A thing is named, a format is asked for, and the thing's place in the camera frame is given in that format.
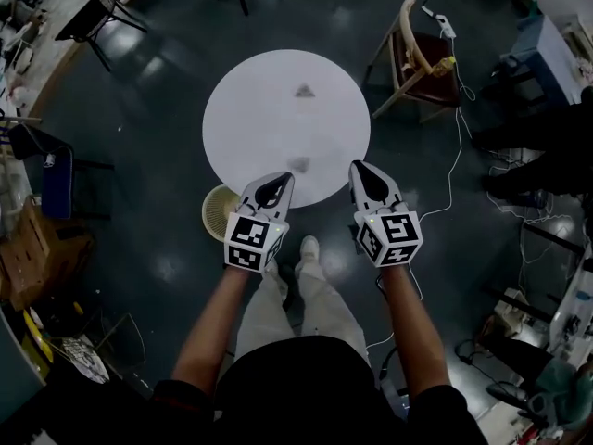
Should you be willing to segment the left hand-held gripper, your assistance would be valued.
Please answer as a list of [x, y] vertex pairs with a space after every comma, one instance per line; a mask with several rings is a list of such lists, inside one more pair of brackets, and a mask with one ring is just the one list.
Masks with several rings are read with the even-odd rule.
[[227, 265], [261, 273], [279, 252], [295, 187], [291, 172], [273, 172], [249, 183], [230, 212], [225, 237]]

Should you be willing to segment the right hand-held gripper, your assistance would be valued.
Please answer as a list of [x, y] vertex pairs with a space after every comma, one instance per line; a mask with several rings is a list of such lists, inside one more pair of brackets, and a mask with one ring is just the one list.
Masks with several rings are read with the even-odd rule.
[[375, 267], [410, 263], [423, 234], [417, 212], [402, 201], [395, 180], [363, 160], [351, 162], [348, 177], [361, 252]]

